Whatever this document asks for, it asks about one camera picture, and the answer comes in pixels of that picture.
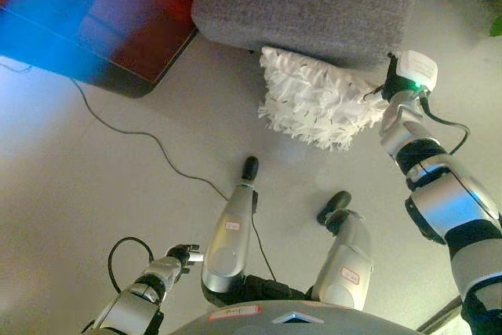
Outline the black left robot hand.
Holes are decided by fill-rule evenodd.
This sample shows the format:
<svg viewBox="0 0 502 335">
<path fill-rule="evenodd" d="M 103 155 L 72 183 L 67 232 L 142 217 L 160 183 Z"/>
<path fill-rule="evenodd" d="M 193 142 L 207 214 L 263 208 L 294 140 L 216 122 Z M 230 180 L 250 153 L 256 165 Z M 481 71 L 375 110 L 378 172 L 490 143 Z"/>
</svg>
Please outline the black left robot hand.
<svg viewBox="0 0 502 335">
<path fill-rule="evenodd" d="M 188 274 L 191 266 L 204 261 L 204 253 L 200 251 L 200 245 L 179 244 L 167 251 L 167 257 L 175 257 L 181 263 L 181 273 Z"/>
</svg>

